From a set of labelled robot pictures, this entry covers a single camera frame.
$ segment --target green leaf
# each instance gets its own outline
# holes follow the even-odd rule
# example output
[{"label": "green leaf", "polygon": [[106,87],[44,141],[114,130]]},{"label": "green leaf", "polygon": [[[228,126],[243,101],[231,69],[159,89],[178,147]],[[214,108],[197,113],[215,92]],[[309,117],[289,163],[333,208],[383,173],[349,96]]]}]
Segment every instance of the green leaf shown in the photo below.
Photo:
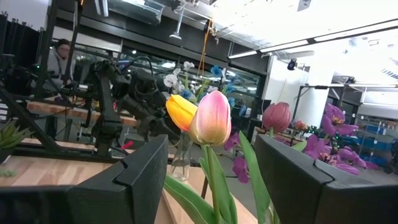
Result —
[{"label": "green leaf", "polygon": [[239,132],[239,140],[241,141],[244,158],[249,169],[250,181],[253,187],[254,199],[256,201],[258,223],[263,224],[266,222],[266,212],[271,198],[268,194],[266,184],[262,179],[256,153],[251,147],[246,136],[241,131]]},{"label": "green leaf", "polygon": [[235,201],[229,192],[223,168],[214,150],[210,146],[203,147],[206,157],[206,165],[203,169],[205,173],[208,173],[206,176],[213,194],[215,217],[219,220],[217,223],[223,223],[223,220],[225,220],[228,224],[237,224],[238,216],[236,213]]},{"label": "green leaf", "polygon": [[305,149],[305,146],[307,146],[307,141],[302,141],[300,143],[295,144],[292,146],[295,150],[302,152]]},{"label": "green leaf", "polygon": [[164,189],[181,205],[195,224],[215,224],[213,208],[188,185],[166,175]]}]

